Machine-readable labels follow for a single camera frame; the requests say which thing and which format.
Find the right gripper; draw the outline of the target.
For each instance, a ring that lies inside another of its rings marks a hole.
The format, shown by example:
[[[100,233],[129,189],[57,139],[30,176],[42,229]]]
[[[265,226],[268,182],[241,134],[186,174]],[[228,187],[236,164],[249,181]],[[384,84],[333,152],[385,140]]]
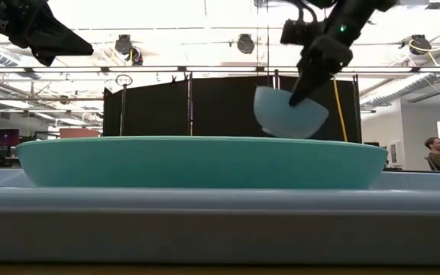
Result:
[[[327,34],[316,37],[301,51],[298,62],[300,77],[293,86],[289,100],[290,106],[297,106],[316,92],[353,59],[351,49]],[[322,72],[307,73],[310,70]]]

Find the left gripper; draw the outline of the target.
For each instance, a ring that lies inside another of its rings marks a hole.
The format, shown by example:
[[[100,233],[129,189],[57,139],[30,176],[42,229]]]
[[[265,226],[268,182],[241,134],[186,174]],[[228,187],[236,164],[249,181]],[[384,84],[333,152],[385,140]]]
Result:
[[[53,16],[47,0],[0,0],[0,34],[18,47],[30,47],[45,66],[58,56],[93,54],[90,43]]]

